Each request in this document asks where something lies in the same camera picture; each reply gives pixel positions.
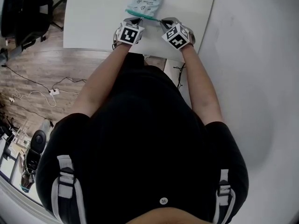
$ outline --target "power outlet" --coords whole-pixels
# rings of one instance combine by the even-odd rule
[[[50,95],[59,95],[59,94],[60,94],[60,92],[59,92],[58,88],[50,90]]]

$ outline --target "white button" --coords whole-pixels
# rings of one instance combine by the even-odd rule
[[[161,203],[162,205],[165,205],[165,204],[168,203],[168,199],[167,199],[166,197],[162,197],[162,198],[160,199],[160,203]]]

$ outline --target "black office chair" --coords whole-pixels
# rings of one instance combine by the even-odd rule
[[[32,46],[36,39],[45,40],[43,36],[50,25],[63,31],[53,21],[53,10],[62,2],[53,6],[53,0],[4,0],[2,8],[1,35],[14,38],[21,52]],[[48,5],[48,14],[40,13],[40,7]]]

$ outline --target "plastic bag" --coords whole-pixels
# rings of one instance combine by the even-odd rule
[[[134,16],[156,20],[153,17],[161,2],[162,0],[133,0],[126,11]]]

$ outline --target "black cable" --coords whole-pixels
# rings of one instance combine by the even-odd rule
[[[182,76],[182,72],[183,72],[183,69],[186,68],[185,67],[185,63],[182,65],[181,68],[179,67],[174,67],[175,69],[179,69],[179,75],[178,75],[178,85],[177,85],[177,89],[179,90],[179,88],[181,88],[183,85],[181,84],[181,76]]]
[[[43,86],[43,87],[45,87],[47,90],[48,90],[48,92],[50,93],[50,90],[46,87],[46,86],[44,86],[43,84],[41,84],[41,83],[38,83],[38,82],[36,82],[36,81],[33,81],[33,80],[30,80],[30,79],[28,79],[28,78],[25,78],[25,77],[23,77],[23,76],[21,76],[21,75],[19,75],[17,72],[15,72],[14,70],[12,70],[11,68],[9,68],[14,74],[16,74],[16,75],[18,75],[18,76],[20,76],[20,77],[22,77],[22,78],[24,78],[24,79],[26,79],[26,80],[28,80],[28,81],[31,81],[31,82],[33,82],[33,83],[36,83],[36,84],[39,84],[39,85],[41,85],[41,86]]]
[[[24,108],[24,107],[22,107],[22,106],[19,106],[19,105],[16,105],[16,104],[15,104],[15,106],[20,107],[20,108],[23,108],[24,110],[26,110],[26,111],[28,111],[28,112],[30,112],[30,113],[37,114],[38,116],[40,116],[40,117],[46,119],[46,117],[44,117],[44,116],[42,116],[42,115],[39,115],[38,113],[35,113],[35,112],[33,112],[33,111],[30,111],[30,110],[28,110],[28,109],[26,109],[26,108]]]
[[[84,83],[86,83],[86,82],[85,82],[86,79],[82,79],[82,80],[78,80],[78,81],[73,81],[71,78],[69,78],[69,77],[65,77],[65,78],[63,78],[61,81],[55,83],[55,84],[52,86],[52,89],[54,89],[54,86],[55,86],[55,85],[59,84],[60,82],[62,82],[62,81],[65,80],[65,79],[68,79],[68,80],[72,81],[73,83],[77,83],[77,82],[80,82],[80,81],[83,81]]]

